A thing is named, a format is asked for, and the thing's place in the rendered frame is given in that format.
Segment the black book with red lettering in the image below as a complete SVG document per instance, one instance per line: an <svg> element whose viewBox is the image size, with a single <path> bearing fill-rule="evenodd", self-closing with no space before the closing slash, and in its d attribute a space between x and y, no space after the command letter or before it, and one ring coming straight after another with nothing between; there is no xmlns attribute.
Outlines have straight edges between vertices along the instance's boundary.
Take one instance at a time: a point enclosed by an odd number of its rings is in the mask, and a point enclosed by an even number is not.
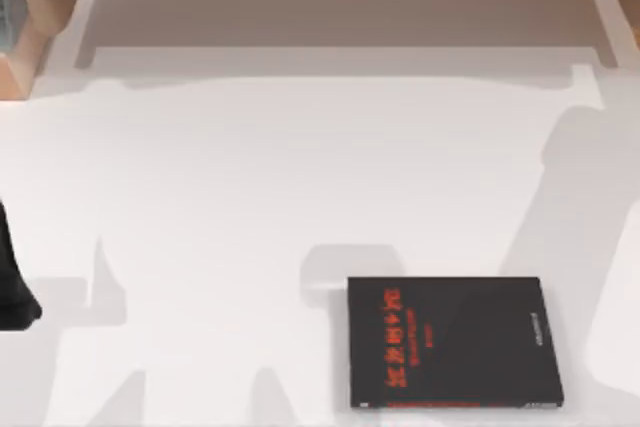
<svg viewBox="0 0 640 427"><path fill-rule="evenodd" d="M537 277L351 277L354 408L560 408Z"/></svg>

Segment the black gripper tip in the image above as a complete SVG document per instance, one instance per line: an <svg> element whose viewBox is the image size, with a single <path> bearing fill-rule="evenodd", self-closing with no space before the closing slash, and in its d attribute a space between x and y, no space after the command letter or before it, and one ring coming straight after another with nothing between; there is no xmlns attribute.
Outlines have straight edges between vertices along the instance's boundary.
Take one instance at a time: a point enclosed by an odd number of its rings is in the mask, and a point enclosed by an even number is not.
<svg viewBox="0 0 640 427"><path fill-rule="evenodd" d="M6 210L0 201L0 332L27 330L42 313L40 303L20 272Z"/></svg>

